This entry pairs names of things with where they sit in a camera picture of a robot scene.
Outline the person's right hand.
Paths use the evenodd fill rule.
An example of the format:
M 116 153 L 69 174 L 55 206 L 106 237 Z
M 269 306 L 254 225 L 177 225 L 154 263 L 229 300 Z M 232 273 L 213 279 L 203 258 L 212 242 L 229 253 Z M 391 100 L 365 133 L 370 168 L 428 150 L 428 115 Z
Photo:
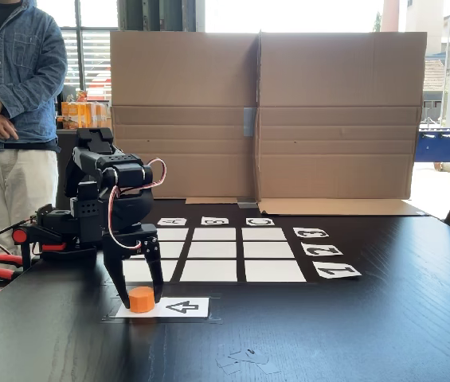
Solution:
M 0 115 L 0 139 L 7 140 L 10 138 L 18 140 L 18 133 L 12 122 L 3 115 Z

